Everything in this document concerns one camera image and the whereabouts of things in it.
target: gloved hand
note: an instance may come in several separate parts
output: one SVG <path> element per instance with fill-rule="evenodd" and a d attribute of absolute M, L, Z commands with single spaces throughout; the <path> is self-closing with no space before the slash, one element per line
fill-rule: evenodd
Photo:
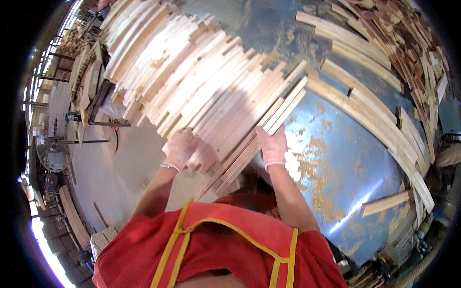
<path fill-rule="evenodd" d="M 176 131 L 166 145 L 163 163 L 181 172 L 197 148 L 199 140 L 199 137 L 194 137 L 191 128 Z"/>
<path fill-rule="evenodd" d="M 266 164 L 266 171 L 269 165 L 284 165 L 287 139 L 285 136 L 285 124 L 274 133 L 269 135 L 262 127 L 256 127 L 256 134 L 261 141 L 261 150 Z"/>

